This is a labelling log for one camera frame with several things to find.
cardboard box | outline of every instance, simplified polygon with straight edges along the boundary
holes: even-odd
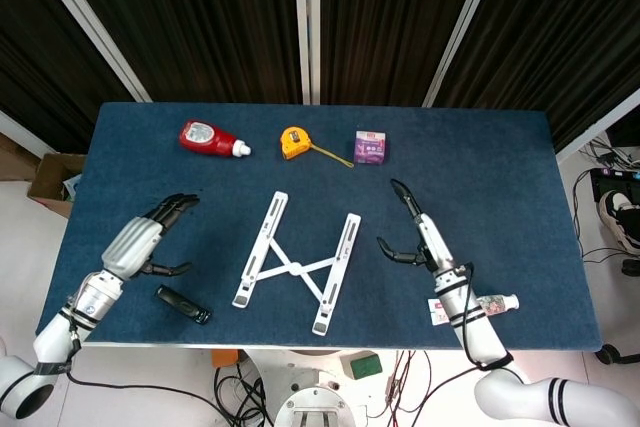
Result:
[[[33,180],[40,159],[0,134],[0,180]]]
[[[62,183],[82,172],[85,157],[76,154],[45,154],[27,196],[49,210],[69,218],[73,202],[64,200],[66,191]]]

purple box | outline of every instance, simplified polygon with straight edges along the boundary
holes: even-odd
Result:
[[[381,164],[384,161],[385,138],[382,132],[357,131],[355,161],[358,164]]]

curtain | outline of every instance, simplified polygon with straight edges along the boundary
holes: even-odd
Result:
[[[295,0],[88,0],[154,101],[300,103]]]
[[[321,0],[321,102],[422,105],[465,0]]]
[[[482,0],[439,107],[539,110],[556,149],[640,86],[640,0]]]
[[[86,152],[100,104],[131,97],[59,0],[0,2],[0,110],[56,150]]]

blue felt tablecloth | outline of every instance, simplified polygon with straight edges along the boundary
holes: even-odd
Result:
[[[187,119],[218,125],[253,149],[221,158],[187,151]],[[317,152],[283,160],[291,125],[351,158],[356,130],[386,132],[383,165],[351,170]],[[473,261],[478,295],[517,294],[520,310],[493,317],[509,348],[597,350],[601,345],[544,114],[396,107],[191,103],[102,106],[73,213],[39,325],[42,329],[120,229],[165,196],[195,193],[155,261],[190,260],[187,274],[142,276],[125,290],[91,340],[122,343],[451,348],[433,327],[424,268],[382,256],[376,236],[411,251],[418,235],[389,185],[412,189],[459,262]],[[273,193],[289,194],[276,239],[303,265],[334,254],[349,212],[362,216],[326,337],[311,333],[317,301],[300,278],[258,283],[247,309],[232,307],[240,275]],[[279,265],[273,253],[265,268]],[[313,274],[324,285],[326,273]],[[200,326],[154,298],[165,283],[213,310]]]

black usb drive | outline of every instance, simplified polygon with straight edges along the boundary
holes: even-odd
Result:
[[[179,294],[175,290],[161,285],[156,290],[156,296],[164,300],[171,307],[186,315],[197,324],[206,324],[211,317],[211,312],[205,308],[200,307],[198,304],[193,303],[183,295]]]

